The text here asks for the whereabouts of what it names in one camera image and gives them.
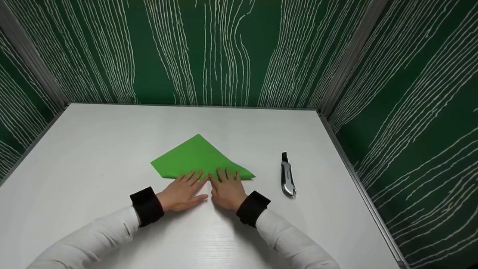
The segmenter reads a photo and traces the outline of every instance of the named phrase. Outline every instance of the white sleeve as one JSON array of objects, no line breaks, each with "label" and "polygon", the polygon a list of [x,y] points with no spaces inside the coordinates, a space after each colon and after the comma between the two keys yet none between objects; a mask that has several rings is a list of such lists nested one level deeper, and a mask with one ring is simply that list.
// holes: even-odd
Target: white sleeve
[{"label": "white sleeve", "polygon": [[293,269],[339,269],[323,248],[273,211],[264,210],[257,219],[256,227],[267,244]]},{"label": "white sleeve", "polygon": [[27,269],[83,269],[117,246],[131,241],[139,221],[132,206],[125,207],[72,232],[42,252]]}]

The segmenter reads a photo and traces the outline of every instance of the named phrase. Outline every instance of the white table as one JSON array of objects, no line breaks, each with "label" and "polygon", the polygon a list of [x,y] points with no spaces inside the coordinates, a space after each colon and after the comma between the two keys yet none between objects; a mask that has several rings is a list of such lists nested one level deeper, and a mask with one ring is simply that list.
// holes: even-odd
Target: white table
[{"label": "white table", "polygon": [[[150,165],[201,134],[342,269],[398,266],[314,111],[71,104],[0,187],[0,268],[22,269],[70,232],[167,186]],[[295,200],[280,186],[287,151]],[[200,193],[210,193],[207,184]],[[257,231],[208,199],[168,213],[96,268],[286,268]]]}]

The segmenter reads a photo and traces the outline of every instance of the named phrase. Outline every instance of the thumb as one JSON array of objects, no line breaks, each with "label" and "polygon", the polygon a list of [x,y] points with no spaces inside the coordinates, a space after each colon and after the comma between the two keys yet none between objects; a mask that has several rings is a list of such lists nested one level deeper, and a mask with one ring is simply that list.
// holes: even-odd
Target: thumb
[{"label": "thumb", "polygon": [[199,204],[200,202],[204,201],[207,197],[208,197],[207,194],[197,195],[197,196],[195,196],[195,197],[193,197],[193,198],[191,198],[187,201],[187,207],[191,208],[191,207]]},{"label": "thumb", "polygon": [[197,195],[197,196],[189,199],[189,202],[200,202],[202,200],[205,200],[207,197],[209,197],[209,195],[207,195],[207,194]]}]

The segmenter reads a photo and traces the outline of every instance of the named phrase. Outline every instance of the left hand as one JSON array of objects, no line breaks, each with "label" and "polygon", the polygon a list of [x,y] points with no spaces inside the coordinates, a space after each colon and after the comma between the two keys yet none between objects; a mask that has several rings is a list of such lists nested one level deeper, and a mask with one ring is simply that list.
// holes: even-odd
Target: left hand
[{"label": "left hand", "polygon": [[194,173],[195,171],[192,170],[187,175],[180,175],[173,182],[171,182],[166,189],[156,194],[156,197],[158,197],[164,212],[169,210],[186,210],[198,205],[208,197],[207,194],[194,196],[204,186],[209,178],[204,177],[198,181],[203,174],[203,171],[200,170],[196,174]]}]

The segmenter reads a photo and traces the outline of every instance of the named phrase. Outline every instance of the folded paper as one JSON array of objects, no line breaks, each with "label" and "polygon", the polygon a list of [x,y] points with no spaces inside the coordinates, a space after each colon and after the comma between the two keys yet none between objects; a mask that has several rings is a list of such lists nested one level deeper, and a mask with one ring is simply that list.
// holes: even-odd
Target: folded paper
[{"label": "folded paper", "polygon": [[244,167],[229,160],[200,134],[155,159],[151,165],[163,178],[170,179],[187,174],[191,170],[202,170],[204,176],[211,173],[217,177],[218,167],[228,168],[233,173],[238,170],[242,179],[255,177]]}]

